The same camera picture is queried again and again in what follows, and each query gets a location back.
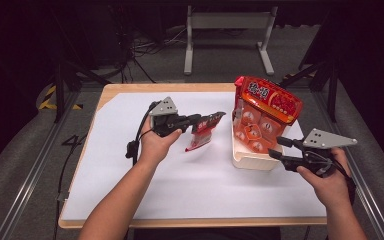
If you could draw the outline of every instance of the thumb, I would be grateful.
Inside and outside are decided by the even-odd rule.
[[[170,135],[167,135],[165,139],[167,139],[168,143],[171,145],[173,144],[182,134],[181,129],[177,129],[176,131],[170,133]]]
[[[314,173],[303,166],[297,167],[297,172],[304,178],[313,188],[316,187],[317,182],[320,180]]]

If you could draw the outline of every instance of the hand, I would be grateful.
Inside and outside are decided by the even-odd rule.
[[[182,130],[177,129],[166,137],[158,136],[151,130],[151,118],[148,116],[141,130],[140,161],[147,161],[158,165],[168,153],[170,146],[179,138]]]
[[[345,156],[344,150],[340,148],[332,148],[332,154],[344,167],[348,176],[350,176],[350,169],[348,168],[347,157]],[[326,208],[336,209],[351,204],[345,176],[338,170],[335,170],[332,175],[326,178],[320,178],[302,166],[298,167],[297,171],[311,184],[311,186],[313,186],[317,197]]]

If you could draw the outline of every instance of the forearm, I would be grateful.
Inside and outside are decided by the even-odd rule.
[[[92,211],[83,225],[79,239],[122,239],[156,167],[138,161]]]
[[[367,239],[351,205],[327,209],[327,231],[330,240]]]

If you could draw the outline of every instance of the triangular metal plate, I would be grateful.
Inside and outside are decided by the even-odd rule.
[[[154,109],[149,112],[150,116],[161,116],[161,115],[168,115],[168,114],[176,114],[177,108],[176,105],[174,105],[173,100],[171,97],[166,97],[164,100],[162,100],[157,106],[154,107]]]
[[[313,129],[307,138],[304,139],[304,147],[312,147],[319,149],[328,149],[332,147],[343,147],[357,144],[356,139],[343,137],[333,133]]]

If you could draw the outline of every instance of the white paper sheet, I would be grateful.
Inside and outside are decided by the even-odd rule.
[[[98,202],[132,167],[126,145],[132,141],[152,101],[170,96],[180,115],[227,113],[210,143],[185,152],[191,128],[160,164],[135,219],[323,217],[313,188],[282,164],[271,171],[233,166],[230,112],[233,92],[122,93],[96,114],[84,157],[61,219],[85,220]],[[303,137],[298,122],[288,131]],[[301,156],[294,148],[285,154]]]

